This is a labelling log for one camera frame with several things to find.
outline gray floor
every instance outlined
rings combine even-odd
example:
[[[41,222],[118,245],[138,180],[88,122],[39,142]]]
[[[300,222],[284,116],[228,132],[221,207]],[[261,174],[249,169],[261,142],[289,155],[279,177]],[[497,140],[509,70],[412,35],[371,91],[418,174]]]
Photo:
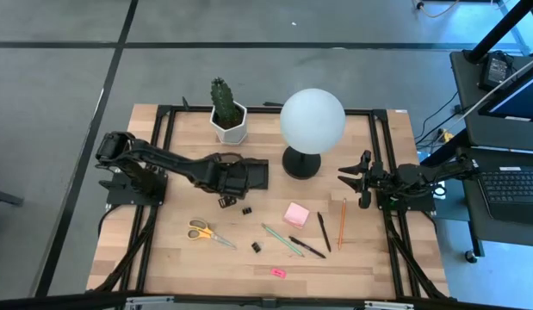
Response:
[[[129,3],[0,0],[0,40],[116,41]],[[429,3],[428,9],[447,5]],[[501,16],[475,3],[429,19],[399,0],[150,0],[139,2],[128,40],[475,43]],[[533,48],[531,16],[518,27]],[[507,35],[502,42],[515,40]],[[0,189],[26,199],[22,208],[0,204],[0,299],[29,294],[112,55],[109,49],[0,49]],[[250,106],[319,87],[346,107],[407,109],[415,134],[456,91],[447,51],[125,50],[98,139],[126,128],[134,103],[178,104],[185,96],[190,104],[209,104],[216,76]],[[428,127],[450,113],[445,109]],[[97,180],[108,177],[93,164],[51,294],[85,287],[106,195]],[[462,260],[471,247],[465,223],[440,221],[438,234],[453,296],[533,308],[533,248],[487,243],[487,257],[472,265]]]

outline wheel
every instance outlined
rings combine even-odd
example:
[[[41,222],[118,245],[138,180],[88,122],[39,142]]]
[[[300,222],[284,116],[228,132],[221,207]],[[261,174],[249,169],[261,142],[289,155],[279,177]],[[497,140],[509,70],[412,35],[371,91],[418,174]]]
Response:
[[[465,260],[474,264],[479,260],[479,258],[474,255],[473,250],[469,250],[465,252]]]

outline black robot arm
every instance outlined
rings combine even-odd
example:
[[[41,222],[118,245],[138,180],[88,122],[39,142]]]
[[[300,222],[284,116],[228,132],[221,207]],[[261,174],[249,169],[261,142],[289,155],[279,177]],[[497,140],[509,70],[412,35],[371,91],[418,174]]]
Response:
[[[120,169],[130,178],[134,190],[144,195],[151,195],[158,185],[154,182],[156,167],[183,175],[197,188],[222,197],[244,199],[249,189],[264,189],[268,184],[267,160],[243,158],[236,153],[189,159],[135,139],[131,133],[106,133],[96,159],[99,168]]]
[[[362,194],[360,208],[368,208],[371,194],[368,189],[377,189],[391,199],[414,198],[430,195],[435,189],[442,188],[441,181],[451,178],[466,179],[477,173],[474,160],[465,155],[458,156],[456,161],[436,167],[425,167],[416,164],[401,164],[395,173],[383,170],[382,162],[374,162],[369,168],[371,152],[365,151],[360,164],[340,168],[339,171],[353,175],[362,174],[359,179],[339,176],[338,179],[349,185],[357,193]]]

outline green pen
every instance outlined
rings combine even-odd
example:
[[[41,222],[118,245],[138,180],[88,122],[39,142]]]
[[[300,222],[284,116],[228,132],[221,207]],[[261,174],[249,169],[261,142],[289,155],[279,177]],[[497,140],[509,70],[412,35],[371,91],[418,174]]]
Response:
[[[278,240],[282,241],[286,246],[289,247],[289,249],[293,250],[293,252],[299,254],[300,256],[304,257],[304,255],[302,254],[301,251],[299,251],[299,249],[295,248],[293,245],[291,245],[286,239],[284,239],[282,236],[278,235],[277,232],[274,232],[274,230],[268,226],[266,226],[264,223],[260,224],[264,227],[264,229],[266,229],[266,231],[268,233],[271,233],[272,235],[274,235],[274,237],[276,237]]]

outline scissors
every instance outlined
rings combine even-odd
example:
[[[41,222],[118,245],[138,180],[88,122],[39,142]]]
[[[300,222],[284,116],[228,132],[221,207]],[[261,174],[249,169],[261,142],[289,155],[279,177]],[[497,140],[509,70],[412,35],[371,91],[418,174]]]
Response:
[[[237,250],[235,245],[233,245],[230,241],[222,238],[221,236],[213,232],[208,227],[208,223],[205,220],[199,220],[199,219],[190,220],[188,223],[188,226],[189,226],[188,238],[191,240],[197,240],[199,238],[210,238],[214,241],[222,243],[223,245],[227,245],[233,248],[234,250]]]

